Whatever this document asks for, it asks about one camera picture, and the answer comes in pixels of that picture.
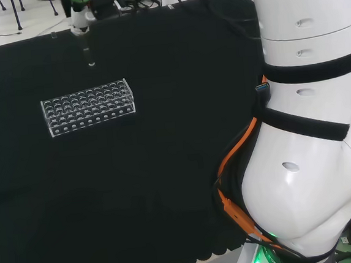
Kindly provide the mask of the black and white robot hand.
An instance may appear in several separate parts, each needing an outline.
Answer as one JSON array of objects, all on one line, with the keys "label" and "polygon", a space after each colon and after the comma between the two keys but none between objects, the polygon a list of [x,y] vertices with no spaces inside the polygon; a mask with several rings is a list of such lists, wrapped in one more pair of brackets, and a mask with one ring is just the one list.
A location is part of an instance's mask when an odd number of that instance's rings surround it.
[{"label": "black and white robot hand", "polygon": [[66,18],[70,19],[70,31],[77,37],[87,34],[90,26],[89,5],[94,0],[61,0]]}]

